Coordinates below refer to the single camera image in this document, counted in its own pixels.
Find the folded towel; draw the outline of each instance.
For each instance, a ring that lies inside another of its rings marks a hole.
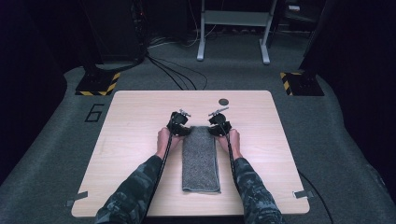
[[[215,138],[206,126],[192,126],[183,140],[182,189],[220,193]]]

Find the wire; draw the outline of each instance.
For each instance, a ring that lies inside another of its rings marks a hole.
[[[170,128],[171,128],[171,130],[169,130],[168,144],[166,146],[165,154],[163,155],[163,164],[161,165],[160,172],[158,173],[158,178],[157,178],[157,181],[155,182],[154,189],[153,189],[151,196],[149,198],[149,201],[148,201],[148,207],[146,210],[146,214],[143,216],[143,218],[145,218],[148,215],[149,206],[151,205],[152,198],[154,197],[155,191],[157,190],[158,185],[160,184],[161,176],[163,175],[163,168],[165,167],[166,159],[168,158],[169,149],[171,148],[171,145],[172,145],[173,126],[171,125]]]
[[[161,70],[163,70],[163,71],[165,72],[166,75],[168,75],[170,78],[172,78],[172,80],[177,84],[177,86],[178,86],[181,90],[184,91],[184,89],[177,83],[177,81],[176,81],[175,78],[170,74],[170,72],[173,73],[175,76],[177,76],[177,77],[183,82],[183,84],[184,84],[184,86],[186,87],[187,90],[189,90],[189,87],[188,87],[188,85],[186,84],[186,82],[183,80],[183,78],[187,79],[187,80],[190,82],[190,84],[192,85],[192,87],[193,87],[196,91],[197,91],[197,87],[195,86],[195,84],[192,82],[192,80],[191,80],[189,77],[187,77],[186,75],[181,74],[180,72],[176,71],[175,69],[173,69],[173,68],[171,68],[171,67],[169,67],[169,66],[167,66],[167,65],[165,65],[165,64],[163,64],[163,63],[161,63],[161,62],[159,62],[159,61],[164,61],[164,62],[167,62],[167,63],[171,63],[171,64],[174,64],[174,65],[179,66],[179,67],[181,67],[181,68],[184,68],[184,69],[187,69],[187,70],[189,70],[189,71],[192,71],[193,73],[199,74],[200,76],[202,76],[202,77],[205,79],[205,85],[203,86],[202,90],[204,90],[204,89],[206,88],[206,85],[207,85],[207,77],[206,77],[205,75],[203,75],[202,73],[197,72],[197,71],[195,71],[195,70],[192,70],[192,69],[190,69],[190,68],[188,68],[188,67],[179,65],[179,64],[177,64],[177,63],[172,63],[172,62],[166,61],[165,59],[159,59],[159,58],[155,58],[155,57],[152,57],[152,56],[149,56],[149,55],[146,55],[146,57],[147,57],[154,65],[158,66]]]
[[[220,9],[220,11],[222,11],[223,10],[223,7],[224,7],[224,0],[222,0],[222,2],[221,2],[221,9]],[[205,35],[205,38],[208,36],[208,35],[210,35],[210,33],[212,33],[212,31],[216,28],[216,26],[217,25],[214,25],[213,26],[213,28]]]
[[[150,40],[149,44],[150,44],[150,45],[156,45],[157,42],[158,42],[158,43],[161,43],[161,41],[163,41],[163,40],[165,40],[165,39],[167,39],[167,38],[168,38],[168,37],[164,37],[164,36],[162,36],[162,37],[153,37],[153,38]]]
[[[156,66],[160,66],[160,67],[162,67],[164,69],[168,69],[169,71],[173,72],[184,83],[184,85],[186,86],[187,90],[189,90],[189,87],[187,86],[187,84],[184,82],[184,80],[181,77],[186,78],[190,82],[190,84],[194,87],[194,89],[197,90],[197,88],[195,87],[194,83],[188,77],[186,77],[183,74],[179,73],[178,71],[175,71],[174,69],[166,66],[165,64],[158,62],[157,60],[155,60],[154,58],[152,58],[150,56],[148,56],[148,58],[150,58],[151,62],[155,62]]]
[[[153,48],[157,48],[159,46],[168,45],[168,44],[178,44],[178,42],[177,41],[164,42],[164,43],[160,43],[160,44],[157,44],[157,45],[154,45],[154,46],[150,46],[150,47],[148,47],[148,49],[153,49]]]
[[[197,72],[197,71],[195,71],[195,70],[193,70],[193,69],[190,69],[190,68],[188,68],[188,67],[182,66],[182,65],[180,65],[180,64],[178,64],[178,63],[172,63],[172,62],[169,62],[169,61],[167,61],[167,60],[165,60],[165,59],[155,58],[155,57],[152,57],[152,56],[150,56],[150,57],[153,58],[153,59],[155,59],[155,60],[160,60],[160,61],[164,61],[164,62],[166,62],[166,63],[174,64],[174,65],[179,66],[179,67],[181,67],[181,68],[184,68],[184,69],[187,69],[187,70],[189,70],[189,71],[192,71],[193,73],[199,74],[200,76],[202,76],[202,77],[205,79],[205,85],[202,87],[202,90],[204,90],[204,89],[206,88],[206,86],[207,86],[207,77],[206,77],[204,74],[202,74],[202,73],[200,73],[200,72]]]
[[[195,40],[192,41],[192,44],[183,45],[184,47],[187,47],[187,48],[191,47],[192,45],[194,45],[199,40],[199,37],[198,37],[199,36],[199,34],[198,34],[198,25],[197,25],[197,21],[195,20],[194,13],[192,12],[192,6],[191,6],[191,1],[190,0],[189,0],[189,6],[190,6],[190,12],[191,12],[192,19],[194,20],[196,36],[195,36]]]
[[[233,174],[233,182],[235,183],[236,190],[238,190],[238,192],[239,192],[238,183],[236,182],[235,169],[233,167],[233,149],[231,147],[230,136],[225,132],[225,130],[222,127],[222,125],[219,124],[219,126],[222,129],[222,131],[224,132],[225,138],[227,139],[228,152],[229,152],[229,155],[230,155],[231,173]]]
[[[326,203],[324,202],[324,200],[323,200],[322,196],[320,195],[319,191],[317,190],[317,188],[315,188],[315,186],[312,184],[312,182],[311,182],[308,178],[306,178],[306,176],[305,176],[299,169],[297,169],[297,172],[298,172],[298,173],[309,183],[309,185],[315,190],[315,192],[317,193],[317,195],[319,196],[320,200],[321,200],[322,203],[323,203],[323,206],[324,206],[324,208],[325,208],[325,210],[326,210],[327,216],[329,216],[330,222],[333,224],[333,223],[334,223],[334,220],[332,220],[332,215],[330,214],[330,210],[329,210],[329,208],[327,207]]]
[[[165,72],[165,74],[168,75],[170,78],[172,78],[172,80],[177,84],[177,86],[178,86],[182,91],[184,91],[183,88],[175,81],[175,79],[174,79],[164,68],[160,67],[160,66],[157,64],[157,62],[154,61],[154,60],[152,60],[149,56],[148,56],[148,59],[149,59],[154,65],[156,65],[156,66],[159,67],[161,70],[163,70],[163,71]]]

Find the table top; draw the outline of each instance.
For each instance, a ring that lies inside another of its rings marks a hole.
[[[283,214],[309,211],[290,147],[269,91],[118,91],[115,93],[75,201],[75,217],[94,217],[108,197],[137,166],[156,152],[157,133],[174,111],[191,114],[186,126],[209,126],[208,114],[221,112],[241,135],[241,152],[273,194]],[[242,201],[233,183],[228,154],[216,143],[221,193],[184,192],[181,189],[181,148],[168,156],[155,192],[149,217],[243,215]]]

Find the white metal frame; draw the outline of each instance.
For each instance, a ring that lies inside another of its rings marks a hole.
[[[262,26],[265,31],[259,44],[262,50],[262,62],[270,63],[268,50],[266,46],[268,34],[270,32],[271,23],[274,17],[276,1],[273,0],[269,12],[240,12],[240,11],[215,11],[205,10],[205,0],[202,0],[201,9],[201,39],[198,48],[197,60],[203,61],[205,54],[205,25],[206,24],[222,24],[222,25],[246,25],[246,26]]]

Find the camouflage sleeve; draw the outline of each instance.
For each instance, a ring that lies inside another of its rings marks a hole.
[[[245,223],[286,223],[271,193],[245,158],[233,162]]]
[[[95,223],[141,223],[162,163],[160,157],[152,156],[139,165],[99,209]]]

